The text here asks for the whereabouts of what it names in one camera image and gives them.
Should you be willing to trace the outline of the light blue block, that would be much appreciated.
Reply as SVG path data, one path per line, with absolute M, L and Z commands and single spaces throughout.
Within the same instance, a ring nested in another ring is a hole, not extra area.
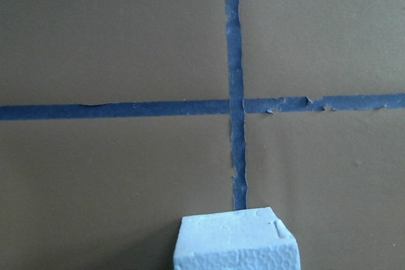
M 300 269 L 293 234 L 270 207 L 182 218 L 175 269 Z

